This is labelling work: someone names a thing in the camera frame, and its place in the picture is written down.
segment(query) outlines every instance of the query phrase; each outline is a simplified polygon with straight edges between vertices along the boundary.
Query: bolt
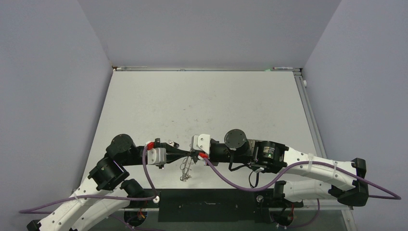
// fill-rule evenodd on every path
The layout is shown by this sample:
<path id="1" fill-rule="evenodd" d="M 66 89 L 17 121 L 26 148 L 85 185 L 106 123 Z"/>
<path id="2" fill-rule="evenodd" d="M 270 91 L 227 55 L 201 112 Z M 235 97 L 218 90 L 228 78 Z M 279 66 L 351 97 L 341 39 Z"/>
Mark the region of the bolt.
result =
<path id="1" fill-rule="evenodd" d="M 262 195 L 259 195 L 256 197 L 256 201 L 258 201 L 258 203 L 261 203 L 261 201 L 264 200 L 264 197 Z"/>

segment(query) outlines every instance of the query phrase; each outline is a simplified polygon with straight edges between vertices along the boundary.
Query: gray wall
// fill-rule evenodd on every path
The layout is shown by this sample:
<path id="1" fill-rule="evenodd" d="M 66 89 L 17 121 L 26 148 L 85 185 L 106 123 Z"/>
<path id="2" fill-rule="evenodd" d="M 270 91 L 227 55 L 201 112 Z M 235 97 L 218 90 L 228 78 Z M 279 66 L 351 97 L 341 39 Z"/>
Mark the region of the gray wall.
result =
<path id="1" fill-rule="evenodd" d="M 117 66 L 303 67 L 340 0 L 79 0 Z"/>
<path id="2" fill-rule="evenodd" d="M 0 226 L 79 184 L 112 68 L 76 0 L 0 7 Z"/>
<path id="3" fill-rule="evenodd" d="M 366 178 L 403 198 L 355 208 L 360 231 L 408 226 L 407 9 L 406 0 L 343 0 L 304 68 L 327 156 L 366 159 Z"/>

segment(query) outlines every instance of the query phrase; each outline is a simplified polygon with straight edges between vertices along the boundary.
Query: white tabletop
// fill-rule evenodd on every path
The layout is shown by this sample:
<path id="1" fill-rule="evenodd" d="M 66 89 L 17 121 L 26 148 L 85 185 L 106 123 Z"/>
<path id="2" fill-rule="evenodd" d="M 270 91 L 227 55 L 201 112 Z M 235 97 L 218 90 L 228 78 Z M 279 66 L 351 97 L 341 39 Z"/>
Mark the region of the white tabletop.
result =
<path id="1" fill-rule="evenodd" d="M 234 128 L 243 130 L 249 139 L 275 141 L 316 153 L 292 72 L 116 71 L 82 179 L 118 134 L 130 135 L 137 146 L 161 138 L 189 150 L 194 134 L 210 134 L 223 142 L 224 135 Z M 148 166 L 156 188 L 231 188 L 203 162 L 191 167 L 191 179 L 180 181 L 181 161 L 167 164 L 163 170 Z M 130 173 L 128 179 L 150 188 L 142 166 L 125 168 Z M 249 187 L 249 169 L 229 172 L 226 163 L 220 163 L 217 169 L 234 183 Z M 261 174 L 259 185 L 274 176 Z M 287 174 L 282 179 L 306 178 Z"/>

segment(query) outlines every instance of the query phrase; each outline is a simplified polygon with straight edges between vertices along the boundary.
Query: metal frame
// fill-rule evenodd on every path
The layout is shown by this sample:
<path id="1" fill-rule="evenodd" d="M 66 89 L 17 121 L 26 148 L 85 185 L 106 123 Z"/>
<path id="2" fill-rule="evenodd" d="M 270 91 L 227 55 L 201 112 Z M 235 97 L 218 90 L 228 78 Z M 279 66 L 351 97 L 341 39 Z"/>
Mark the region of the metal frame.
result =
<path id="1" fill-rule="evenodd" d="M 128 66 L 128 67 L 113 67 L 114 71 L 265 71 L 259 68 L 236 68 L 236 67 L 218 67 L 218 68 L 202 68 L 202 67 L 147 67 L 147 66 Z M 294 79 L 299 91 L 300 99 L 302 101 L 303 109 L 305 111 L 307 123 L 309 124 L 310 133 L 312 135 L 312 140 L 316 149 L 316 155 L 319 157 L 327 158 L 326 152 L 324 150 L 323 142 L 319 133 L 319 128 L 314 117 L 309 98 L 307 96 L 306 87 L 304 85 L 304 80 L 302 77 L 300 68 L 293 68 L 290 70 L 273 70 L 270 71 L 292 71 Z M 304 200 L 304 207 L 300 210 L 316 210 L 317 203 L 315 200 Z M 321 200 L 320 201 L 321 210 L 341 210 L 344 223 L 348 231 L 357 231 L 357 226 L 353 218 L 351 206 L 346 206 L 338 203 L 336 200 Z M 137 208 L 127 208 L 122 209 L 123 211 L 134 211 Z M 158 208 L 147 208 L 143 211 L 158 211 Z"/>

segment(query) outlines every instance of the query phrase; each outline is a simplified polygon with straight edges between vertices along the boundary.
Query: purple cable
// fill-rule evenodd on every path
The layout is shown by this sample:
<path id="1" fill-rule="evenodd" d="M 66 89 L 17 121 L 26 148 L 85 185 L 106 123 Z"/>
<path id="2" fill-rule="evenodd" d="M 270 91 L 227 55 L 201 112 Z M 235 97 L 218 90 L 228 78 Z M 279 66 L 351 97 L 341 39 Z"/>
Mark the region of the purple cable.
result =
<path id="1" fill-rule="evenodd" d="M 300 227 L 303 227 L 303 226 L 306 226 L 306 225 L 310 225 L 311 223 L 313 223 L 313 222 L 316 220 L 316 218 L 318 218 L 319 213 L 320 213 L 320 201 L 319 201 L 319 199 L 317 199 L 317 200 L 318 200 L 318 211 L 316 212 L 315 216 L 314 216 L 310 221 L 306 222 L 305 224 L 301 224 L 301 225 L 286 226 L 286 228 L 288 228 L 288 229 L 300 228 Z"/>
<path id="2" fill-rule="evenodd" d="M 213 165 L 207 158 L 204 158 L 204 161 L 205 161 L 205 162 L 212 168 L 212 170 L 213 170 L 223 181 L 225 181 L 227 184 L 231 185 L 232 187 L 234 187 L 234 188 L 236 188 L 236 189 L 243 190 L 243 191 L 246 191 L 246 192 L 259 192 L 259 191 L 265 190 L 265 189 L 269 188 L 272 184 L 274 184 L 275 182 L 277 182 L 278 179 L 279 179 L 283 174 L 285 174 L 285 172 L 287 172 L 289 169 L 291 169 L 292 167 L 295 167 L 295 166 L 298 166 L 298 165 L 307 165 L 307 164 L 309 164 L 309 161 L 300 161 L 300 162 L 291 164 L 291 165 L 287 166 L 286 168 L 284 168 L 284 169 L 282 170 L 282 172 L 280 172 L 280 173 L 279 173 L 270 183 L 268 183 L 267 185 L 262 186 L 262 187 L 260 187 L 260 188 L 256 188 L 256 189 L 248 189 L 248 188 L 244 188 L 244 187 L 241 187 L 241 186 L 239 186 L 239 185 L 236 185 L 236 184 L 232 183 L 231 181 L 229 181 L 227 178 L 225 178 L 220 172 L 218 172 L 218 170 L 214 167 L 214 165 Z M 314 164 L 314 165 L 323 165 L 323 166 L 326 166 L 326 167 L 331 167 L 331 168 L 333 168 L 333 169 L 335 168 L 335 167 L 334 167 L 333 165 L 331 165 L 331 164 L 327 164 L 327 163 L 320 162 L 320 161 L 313 161 L 313 164 Z M 366 180 L 366 179 L 361 178 L 361 177 L 359 177 L 359 176 L 353 175 L 352 173 L 347 172 L 346 170 L 341 169 L 341 168 L 338 168 L 338 167 L 336 168 L 336 171 L 342 172 L 342 173 L 344 173 L 344 174 L 346 174 L 346 175 L 348 175 L 348 176 L 351 176 L 351 177 L 353 177 L 353 178 L 356 178 L 357 180 L 360 180 L 360 181 L 362 181 L 362 182 L 364 182 L 364 183 L 366 183 L 366 184 L 369 184 L 369 185 L 373 186 L 374 188 L 377 188 L 377 189 L 379 189 L 379 190 L 381 190 L 381 191 L 383 191 L 383 192 L 385 192 L 385 193 L 388 193 L 388 194 L 392 195 L 392 196 L 369 195 L 369 197 L 371 197 L 371 198 L 390 199 L 390 200 L 401 200 L 401 197 L 398 196 L 397 194 L 395 194 L 394 192 L 392 192 L 392 191 L 390 191 L 390 190 L 388 190 L 388 189 L 385 189 L 385 188 L 383 188 L 383 187 L 381 187 L 381 186 L 379 186 L 379 185 L 377 185 L 377 184 L 374 184 L 373 182 L 371 182 L 371 181 L 369 181 L 369 180 Z"/>
<path id="3" fill-rule="evenodd" d="M 158 230 L 158 229 L 148 229 L 148 228 L 139 228 L 139 227 L 133 227 L 129 225 L 127 222 L 125 222 L 123 219 L 120 217 L 117 217 L 115 215 L 110 215 L 110 217 L 115 218 L 116 220 L 122 222 L 126 227 L 128 227 L 130 230 L 142 230 L 142 231 L 164 231 L 164 230 Z"/>
<path id="4" fill-rule="evenodd" d="M 143 170 L 144 170 L 144 173 L 146 175 L 147 181 L 149 182 L 150 186 L 152 187 L 152 189 L 154 191 L 154 196 L 144 197 L 144 198 L 131 198 L 131 197 L 118 197 L 118 196 L 81 195 L 81 196 L 77 196 L 77 198 L 78 199 L 81 199 L 81 198 L 112 199 L 112 200 L 124 200 L 124 201 L 150 201 L 150 200 L 153 200 L 157 196 L 157 190 L 154 187 L 152 179 L 150 178 L 149 173 L 147 171 L 146 152 L 147 152 L 147 146 L 144 147 L 143 153 L 142 153 Z M 55 205 L 55 204 L 59 204 L 59 203 L 67 202 L 67 201 L 72 201 L 72 200 L 75 200 L 75 197 L 69 197 L 69 198 L 61 199 L 61 200 L 50 202 L 50 203 L 40 205 L 40 206 L 37 206 L 37 207 L 34 207 L 34 208 L 23 209 L 23 210 L 20 210 L 18 212 L 22 213 L 22 214 L 49 214 L 48 212 L 41 212 L 41 211 L 36 211 L 36 210 L 46 208 L 46 207 L 49 207 L 51 205 Z"/>

